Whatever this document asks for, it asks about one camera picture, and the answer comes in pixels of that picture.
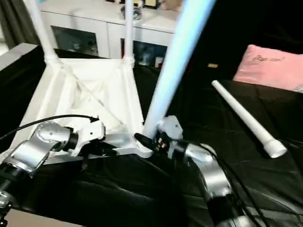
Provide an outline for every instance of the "pink pillow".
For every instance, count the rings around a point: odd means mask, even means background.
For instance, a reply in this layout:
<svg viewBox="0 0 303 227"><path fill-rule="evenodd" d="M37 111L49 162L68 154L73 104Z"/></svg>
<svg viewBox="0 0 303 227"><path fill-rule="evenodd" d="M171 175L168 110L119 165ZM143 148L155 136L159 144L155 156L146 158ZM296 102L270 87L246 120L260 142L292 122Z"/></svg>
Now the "pink pillow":
<svg viewBox="0 0 303 227"><path fill-rule="evenodd" d="M233 80L303 93L303 55L249 45Z"/></svg>

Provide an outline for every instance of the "cabinet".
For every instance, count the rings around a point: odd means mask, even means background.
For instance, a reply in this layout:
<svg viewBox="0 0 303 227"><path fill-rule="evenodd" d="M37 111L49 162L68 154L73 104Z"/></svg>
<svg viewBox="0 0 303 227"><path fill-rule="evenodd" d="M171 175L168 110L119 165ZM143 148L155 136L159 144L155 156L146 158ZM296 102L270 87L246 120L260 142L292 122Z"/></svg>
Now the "cabinet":
<svg viewBox="0 0 303 227"><path fill-rule="evenodd" d="M120 59L125 26L121 5L103 0L47 0L42 16L54 48ZM177 13L143 9L134 21L134 56L137 63L161 67L173 37Z"/></svg>
<svg viewBox="0 0 303 227"><path fill-rule="evenodd" d="M110 57L121 58L124 55L124 26L109 23L108 36ZM172 36L172 33L134 27L134 57L136 62L160 68Z"/></svg>
<svg viewBox="0 0 303 227"><path fill-rule="evenodd" d="M106 22L43 12L54 48L110 58Z"/></svg>

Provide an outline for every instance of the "white tube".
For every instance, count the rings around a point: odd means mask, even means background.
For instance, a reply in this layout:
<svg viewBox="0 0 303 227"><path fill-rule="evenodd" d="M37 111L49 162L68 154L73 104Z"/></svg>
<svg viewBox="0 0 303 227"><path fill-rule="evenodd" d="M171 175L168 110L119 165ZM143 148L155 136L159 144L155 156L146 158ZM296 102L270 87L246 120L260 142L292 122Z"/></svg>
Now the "white tube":
<svg viewBox="0 0 303 227"><path fill-rule="evenodd" d="M49 40L49 37L47 35L45 25L43 23L41 11L39 8L39 3L37 0L29 0L29 14L32 18L32 21L34 23L35 29L37 31L38 37L40 39L43 51L44 51L44 60L46 63L49 63L50 61L54 61L55 63L59 62L59 58L56 55L55 51L53 50L53 47L51 45L51 42Z"/></svg>
<svg viewBox="0 0 303 227"><path fill-rule="evenodd" d="M276 158L287 152L284 145L273 136L217 81L212 82L214 88L231 106L236 114L263 144L264 150L271 158Z"/></svg>
<svg viewBox="0 0 303 227"><path fill-rule="evenodd" d="M158 123L165 116L187 63L204 29L215 0L187 0L164 60L143 134L154 138Z"/></svg>
<svg viewBox="0 0 303 227"><path fill-rule="evenodd" d="M134 0L125 1L125 44L124 60L134 65L133 54L133 19L134 19Z"/></svg>

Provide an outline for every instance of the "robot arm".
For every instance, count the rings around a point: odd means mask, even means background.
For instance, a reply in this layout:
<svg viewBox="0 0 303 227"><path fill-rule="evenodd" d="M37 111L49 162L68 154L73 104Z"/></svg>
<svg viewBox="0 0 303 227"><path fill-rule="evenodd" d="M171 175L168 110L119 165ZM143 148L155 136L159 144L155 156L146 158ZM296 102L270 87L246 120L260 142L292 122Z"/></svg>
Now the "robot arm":
<svg viewBox="0 0 303 227"><path fill-rule="evenodd" d="M54 122L39 124L31 138L20 143L0 164L0 227L7 225L4 217L16 193L47 160L50 151L64 150L76 156L85 144L104 138L105 127L101 121L92 122L77 132Z"/></svg>
<svg viewBox="0 0 303 227"><path fill-rule="evenodd" d="M158 131L156 142L138 133L135 138L143 146L156 152L165 152L168 158L183 162L192 169L216 227L255 226L244 214L210 146L197 146L181 140L182 128L173 116L165 118L158 126Z"/></svg>

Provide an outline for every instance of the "black wire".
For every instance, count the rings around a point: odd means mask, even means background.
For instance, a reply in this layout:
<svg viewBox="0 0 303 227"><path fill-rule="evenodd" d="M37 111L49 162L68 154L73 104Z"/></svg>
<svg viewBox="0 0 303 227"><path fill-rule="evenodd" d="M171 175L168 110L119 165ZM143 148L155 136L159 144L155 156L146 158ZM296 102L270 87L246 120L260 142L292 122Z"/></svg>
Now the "black wire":
<svg viewBox="0 0 303 227"><path fill-rule="evenodd" d="M257 211L257 213L259 214L259 216L260 216L261 220L263 221L263 223L265 224L265 226L266 227L270 227L268 221L266 220L266 218L265 218L264 214L262 213L262 211L260 210L260 208L257 206L255 200L252 198L250 192L247 190L247 188L244 185L244 183L242 182L242 180L239 178L239 176L236 174L236 172L229 166L229 164L227 164L223 159L218 158L218 156L214 152L212 152L208 147L201 145L200 143L196 143L196 142L192 142L192 141L188 141L188 140L175 140L175 141L184 142L184 143L191 143L191 144L194 144L196 146L199 146L199 147L207 150L213 156L213 158L215 158L218 161L218 163L222 167L224 167L225 169L227 169L235 177L235 179L238 181L238 183L240 184L241 188L244 190L245 194L247 195L247 197L251 201L253 207L255 208L255 210ZM240 195L236 191L235 187L233 188L233 190L238 195L238 199L240 199ZM243 205L243 204L242 204L242 208L247 213L248 217L254 222L254 224L257 225L258 227L261 227L261 225L256 221L256 219L253 217L253 215L248 210L248 208L245 205Z"/></svg>
<svg viewBox="0 0 303 227"><path fill-rule="evenodd" d="M22 129L25 129L27 127L30 127L32 125L39 124L39 123L46 122L46 121L50 121L50 120L54 120L54 119L66 118L66 117L88 118L88 119L90 119L91 122L93 122L95 120L98 120L98 118L87 116L87 115L81 115L81 114L64 114L64 115L47 117L47 118L43 118L43 119L40 119L40 120L37 120L37 121L34 121L34 122L27 123L27 124L22 125L22 126L19 126L18 128L13 129L13 130L9 131L8 133L6 133L4 136L1 136L0 140L3 140L4 138L8 137L9 135L11 135L11 134L13 134L13 133L15 133L15 132L17 132L19 130L22 130Z"/></svg>

